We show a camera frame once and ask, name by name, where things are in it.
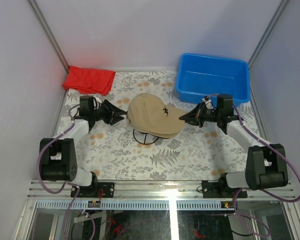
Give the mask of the beige sport baseball cap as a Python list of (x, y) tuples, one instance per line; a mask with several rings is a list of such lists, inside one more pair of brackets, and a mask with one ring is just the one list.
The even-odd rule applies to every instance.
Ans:
[(140, 133), (150, 134), (152, 136), (162, 138), (162, 139), (171, 139), (171, 138), (176, 137), (180, 133), (180, 131), (178, 131), (176, 133), (155, 133), (155, 132), (151, 132), (151, 131), (144, 130), (144, 129), (136, 129), (136, 130)]

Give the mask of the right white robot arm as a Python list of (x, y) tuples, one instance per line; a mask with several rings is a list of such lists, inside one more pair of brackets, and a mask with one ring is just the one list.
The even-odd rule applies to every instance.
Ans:
[(216, 106), (205, 96), (201, 103), (181, 116), (180, 120), (200, 128), (206, 122), (215, 123), (246, 152), (243, 171), (220, 175), (217, 189), (221, 196), (230, 197), (239, 188), (255, 191), (285, 187), (288, 184), (284, 147), (256, 136), (244, 124), (230, 94), (218, 94)]

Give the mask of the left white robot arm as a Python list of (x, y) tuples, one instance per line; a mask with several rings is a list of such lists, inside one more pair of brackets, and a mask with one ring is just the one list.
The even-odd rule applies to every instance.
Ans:
[(82, 187), (88, 197), (95, 197), (100, 190), (93, 172), (78, 167), (76, 145), (86, 136), (96, 122), (103, 121), (114, 125), (125, 118), (126, 111), (116, 107), (108, 100), (98, 102), (91, 95), (79, 98), (75, 106), (77, 113), (68, 112), (71, 125), (52, 138), (43, 138), (39, 145), (36, 171), (40, 181), (64, 181)]

